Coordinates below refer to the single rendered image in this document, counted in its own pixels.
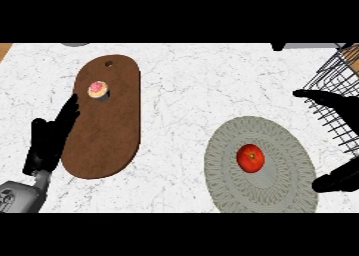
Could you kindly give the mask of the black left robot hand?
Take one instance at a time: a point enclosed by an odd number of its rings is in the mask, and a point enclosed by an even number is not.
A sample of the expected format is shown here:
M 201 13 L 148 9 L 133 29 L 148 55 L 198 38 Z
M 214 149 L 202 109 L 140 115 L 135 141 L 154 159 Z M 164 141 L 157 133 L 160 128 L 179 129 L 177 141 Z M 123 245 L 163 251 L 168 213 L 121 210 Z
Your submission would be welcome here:
M 78 96 L 71 95 L 53 121 L 36 118 L 31 121 L 31 145 L 27 153 L 22 173 L 33 175 L 36 171 L 52 172 L 56 168 L 65 141 L 80 115 Z

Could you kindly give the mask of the red tomato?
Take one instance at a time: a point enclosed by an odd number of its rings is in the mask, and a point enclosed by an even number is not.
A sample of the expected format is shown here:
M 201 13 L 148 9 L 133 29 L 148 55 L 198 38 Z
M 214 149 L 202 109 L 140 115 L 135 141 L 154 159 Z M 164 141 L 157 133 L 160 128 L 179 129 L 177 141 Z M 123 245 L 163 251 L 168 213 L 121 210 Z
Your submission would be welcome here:
M 264 155 L 254 144 L 245 144 L 236 152 L 236 163 L 245 173 L 256 173 L 264 164 Z

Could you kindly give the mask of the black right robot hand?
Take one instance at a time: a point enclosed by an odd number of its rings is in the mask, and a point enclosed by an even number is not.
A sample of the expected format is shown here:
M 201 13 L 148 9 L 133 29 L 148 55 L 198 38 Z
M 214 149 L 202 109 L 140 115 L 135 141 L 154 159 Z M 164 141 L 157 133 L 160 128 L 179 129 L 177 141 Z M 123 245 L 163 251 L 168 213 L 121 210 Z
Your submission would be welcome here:
M 359 137 L 359 97 L 344 97 L 326 91 L 304 89 L 295 90 L 293 95 L 295 97 L 306 97 L 316 104 L 331 107 Z M 322 175 L 313 180 L 312 189 L 318 193 L 353 192 L 359 189 L 359 156 L 334 169 L 329 174 Z

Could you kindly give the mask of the brown wooden cutting board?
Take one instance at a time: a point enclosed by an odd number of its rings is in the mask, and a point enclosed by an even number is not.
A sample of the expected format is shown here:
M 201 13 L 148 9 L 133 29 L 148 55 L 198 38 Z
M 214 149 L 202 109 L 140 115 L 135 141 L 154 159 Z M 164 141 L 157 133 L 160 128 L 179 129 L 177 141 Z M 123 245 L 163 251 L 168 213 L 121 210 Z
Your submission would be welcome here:
M 109 89 L 105 101 L 92 99 L 87 88 L 104 81 Z M 124 55 L 105 55 L 81 67 L 73 93 L 78 111 L 61 162 L 68 173 L 98 179 L 118 173 L 130 163 L 140 144 L 140 71 Z

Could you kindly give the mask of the grey appliance with dark edge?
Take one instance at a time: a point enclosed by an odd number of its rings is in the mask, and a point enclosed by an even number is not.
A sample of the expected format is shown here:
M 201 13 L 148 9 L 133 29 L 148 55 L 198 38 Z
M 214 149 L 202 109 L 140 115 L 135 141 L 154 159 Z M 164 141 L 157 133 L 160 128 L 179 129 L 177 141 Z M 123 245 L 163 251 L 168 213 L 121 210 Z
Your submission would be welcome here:
M 273 51 L 282 51 L 284 49 L 318 49 L 332 48 L 337 50 L 346 49 L 353 43 L 270 43 Z

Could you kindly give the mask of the grey round woven placemat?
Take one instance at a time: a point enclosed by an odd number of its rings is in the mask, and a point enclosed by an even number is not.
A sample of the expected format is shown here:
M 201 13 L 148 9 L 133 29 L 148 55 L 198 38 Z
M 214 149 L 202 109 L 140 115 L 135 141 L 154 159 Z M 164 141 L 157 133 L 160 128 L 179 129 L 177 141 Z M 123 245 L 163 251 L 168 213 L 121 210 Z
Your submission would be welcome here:
M 316 210 L 307 152 L 288 130 L 262 117 L 236 117 L 217 128 L 204 154 L 204 175 L 223 213 Z

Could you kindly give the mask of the pink frosted cupcake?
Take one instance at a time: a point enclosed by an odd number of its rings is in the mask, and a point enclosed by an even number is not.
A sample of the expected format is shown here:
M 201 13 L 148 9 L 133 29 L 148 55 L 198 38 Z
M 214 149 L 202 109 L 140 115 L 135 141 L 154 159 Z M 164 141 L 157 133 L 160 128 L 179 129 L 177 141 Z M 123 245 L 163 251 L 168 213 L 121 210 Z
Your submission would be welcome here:
M 95 81 L 87 88 L 87 95 L 98 101 L 105 101 L 109 97 L 108 85 L 104 81 Z

